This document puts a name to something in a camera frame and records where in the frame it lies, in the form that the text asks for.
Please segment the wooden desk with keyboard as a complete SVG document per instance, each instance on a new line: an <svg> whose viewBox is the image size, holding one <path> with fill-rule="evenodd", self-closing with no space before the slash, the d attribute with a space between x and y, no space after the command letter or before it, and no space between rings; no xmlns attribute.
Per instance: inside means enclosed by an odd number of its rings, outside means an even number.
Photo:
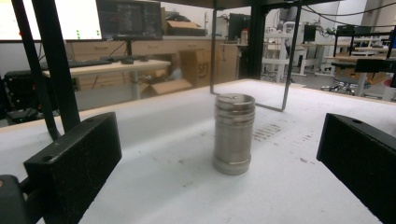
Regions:
<svg viewBox="0 0 396 224"><path fill-rule="evenodd" d="M147 62L134 61L127 64L122 62L74 67L70 69L79 91L101 90L103 88L118 87L126 85L132 91L133 100L140 99L139 76L142 72L163 70L171 63L159 60L148 60Z"/></svg>

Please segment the black keyboard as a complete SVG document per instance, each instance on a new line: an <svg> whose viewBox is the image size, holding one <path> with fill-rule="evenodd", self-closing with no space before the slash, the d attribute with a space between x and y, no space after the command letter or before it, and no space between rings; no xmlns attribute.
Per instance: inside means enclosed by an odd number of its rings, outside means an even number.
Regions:
<svg viewBox="0 0 396 224"><path fill-rule="evenodd" d="M68 61L69 68L112 64L107 60Z"/></svg>

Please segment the flat cardboard box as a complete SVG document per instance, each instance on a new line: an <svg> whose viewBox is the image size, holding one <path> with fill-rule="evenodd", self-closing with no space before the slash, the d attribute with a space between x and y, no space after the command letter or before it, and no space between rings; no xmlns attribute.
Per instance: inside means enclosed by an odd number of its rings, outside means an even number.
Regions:
<svg viewBox="0 0 396 224"><path fill-rule="evenodd" d="M192 85L190 84L190 82L185 79L178 79L148 85L145 89L143 89L142 95L145 97L153 97L178 91L185 91L191 88Z"/></svg>

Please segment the black vertical column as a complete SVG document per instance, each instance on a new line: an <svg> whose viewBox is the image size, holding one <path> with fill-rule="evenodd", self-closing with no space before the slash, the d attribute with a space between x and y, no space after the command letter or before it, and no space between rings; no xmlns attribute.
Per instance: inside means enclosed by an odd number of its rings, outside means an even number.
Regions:
<svg viewBox="0 0 396 224"><path fill-rule="evenodd" d="M248 67L249 78L259 79L262 69L262 51L265 20L268 10L265 6L251 7L251 21L248 40Z"/></svg>

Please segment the white workbench frame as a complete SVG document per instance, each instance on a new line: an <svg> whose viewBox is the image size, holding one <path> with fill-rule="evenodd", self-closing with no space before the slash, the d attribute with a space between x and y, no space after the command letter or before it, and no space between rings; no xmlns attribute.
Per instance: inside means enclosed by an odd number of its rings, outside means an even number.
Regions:
<svg viewBox="0 0 396 224"><path fill-rule="evenodd" d="M281 82L290 67L290 52L292 33L265 33L262 54L262 74L267 80Z"/></svg>

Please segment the black equipment case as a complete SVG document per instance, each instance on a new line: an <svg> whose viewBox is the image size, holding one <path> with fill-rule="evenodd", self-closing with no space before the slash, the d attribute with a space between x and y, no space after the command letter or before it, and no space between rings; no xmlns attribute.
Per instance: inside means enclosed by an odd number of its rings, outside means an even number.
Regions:
<svg viewBox="0 0 396 224"><path fill-rule="evenodd" d="M29 70L10 71L0 77L0 119L14 125L43 118L42 105Z"/></svg>

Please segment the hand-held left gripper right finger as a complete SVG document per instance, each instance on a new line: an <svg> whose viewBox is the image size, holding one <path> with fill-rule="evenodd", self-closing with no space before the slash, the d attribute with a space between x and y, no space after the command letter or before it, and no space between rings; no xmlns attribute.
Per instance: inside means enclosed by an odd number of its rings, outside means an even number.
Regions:
<svg viewBox="0 0 396 224"><path fill-rule="evenodd" d="M384 224L396 224L396 138L350 117L328 113L321 161Z"/></svg>

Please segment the dark-screen monitor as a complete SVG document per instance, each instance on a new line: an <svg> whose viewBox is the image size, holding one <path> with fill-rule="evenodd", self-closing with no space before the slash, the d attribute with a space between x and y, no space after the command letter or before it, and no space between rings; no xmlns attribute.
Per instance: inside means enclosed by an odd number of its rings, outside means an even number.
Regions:
<svg viewBox="0 0 396 224"><path fill-rule="evenodd" d="M162 40L161 4L138 0L96 0L104 40Z"/></svg>

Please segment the black stool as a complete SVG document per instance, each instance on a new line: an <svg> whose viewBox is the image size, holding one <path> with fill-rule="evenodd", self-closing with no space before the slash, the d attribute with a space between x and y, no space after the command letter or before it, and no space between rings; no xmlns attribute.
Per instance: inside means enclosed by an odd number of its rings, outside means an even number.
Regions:
<svg viewBox="0 0 396 224"><path fill-rule="evenodd" d="M353 77L346 77L345 71L348 68L354 69L356 64L349 62L332 62L332 66L339 68L341 75L339 77L334 77L332 80L332 86L322 86L320 89L322 91L344 91L349 95L354 95L355 90L358 88L359 81Z"/></svg>

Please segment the white-screen monitor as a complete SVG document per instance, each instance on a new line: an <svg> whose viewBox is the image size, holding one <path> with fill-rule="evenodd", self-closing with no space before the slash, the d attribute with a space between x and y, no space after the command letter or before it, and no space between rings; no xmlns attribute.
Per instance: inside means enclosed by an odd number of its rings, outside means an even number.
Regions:
<svg viewBox="0 0 396 224"><path fill-rule="evenodd" d="M34 41L47 28L59 32L64 41L91 41L102 38L96 0L21 0ZM0 0L0 42L22 42L12 0Z"/></svg>

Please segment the silver metal cylinder canister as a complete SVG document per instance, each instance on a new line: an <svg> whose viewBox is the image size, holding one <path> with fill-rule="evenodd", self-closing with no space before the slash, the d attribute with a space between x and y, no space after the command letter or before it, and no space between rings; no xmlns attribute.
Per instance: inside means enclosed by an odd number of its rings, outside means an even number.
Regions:
<svg viewBox="0 0 396 224"><path fill-rule="evenodd" d="M241 93L218 95L215 102L213 165L226 175L241 175L251 161L255 99Z"/></svg>

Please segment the thin black metal stand post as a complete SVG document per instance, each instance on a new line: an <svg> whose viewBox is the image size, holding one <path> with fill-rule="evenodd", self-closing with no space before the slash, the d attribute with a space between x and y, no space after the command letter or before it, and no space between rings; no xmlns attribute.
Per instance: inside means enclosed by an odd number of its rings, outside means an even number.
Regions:
<svg viewBox="0 0 396 224"><path fill-rule="evenodd" d="M16 16L17 24L21 33L22 44L25 49L27 60L30 66L31 74L33 76L33 81L35 83L35 90L41 104L42 112L44 115L44 120L52 140L59 138L60 133L57 129L53 113L52 106L50 103L50 98L47 94L47 86L45 79L42 74L42 70L37 58L37 53L35 49L35 42L32 37L29 21L25 11L24 3L22 0L11 0L14 13Z"/></svg>

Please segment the wooden cabinet with drawers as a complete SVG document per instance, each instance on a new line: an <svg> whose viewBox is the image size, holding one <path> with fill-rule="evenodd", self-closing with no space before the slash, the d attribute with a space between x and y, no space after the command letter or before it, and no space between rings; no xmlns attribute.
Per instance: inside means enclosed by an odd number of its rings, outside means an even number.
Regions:
<svg viewBox="0 0 396 224"><path fill-rule="evenodd" d="M105 56L121 56L126 53L126 44L122 41L74 42L67 45L76 61L99 59ZM211 40L207 37L169 37L160 41L135 41L132 54L149 55L152 59L166 61L172 66L168 74L180 67L179 52L187 49L210 49ZM224 44L218 39L215 44L214 83L235 80L236 46Z"/></svg>

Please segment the thick black metal stand post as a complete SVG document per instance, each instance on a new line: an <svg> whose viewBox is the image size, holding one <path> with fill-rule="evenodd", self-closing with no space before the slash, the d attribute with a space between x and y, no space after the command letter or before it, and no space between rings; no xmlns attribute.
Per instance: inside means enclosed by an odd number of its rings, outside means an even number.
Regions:
<svg viewBox="0 0 396 224"><path fill-rule="evenodd" d="M32 0L64 131L80 123L55 0Z"/></svg>

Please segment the open cardboard box on counter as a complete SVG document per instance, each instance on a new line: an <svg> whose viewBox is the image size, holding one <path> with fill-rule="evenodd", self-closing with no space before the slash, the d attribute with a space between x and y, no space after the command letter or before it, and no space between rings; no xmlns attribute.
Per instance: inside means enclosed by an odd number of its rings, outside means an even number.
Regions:
<svg viewBox="0 0 396 224"><path fill-rule="evenodd" d="M205 29L191 21L167 21L165 34L174 36L206 36Z"/></svg>

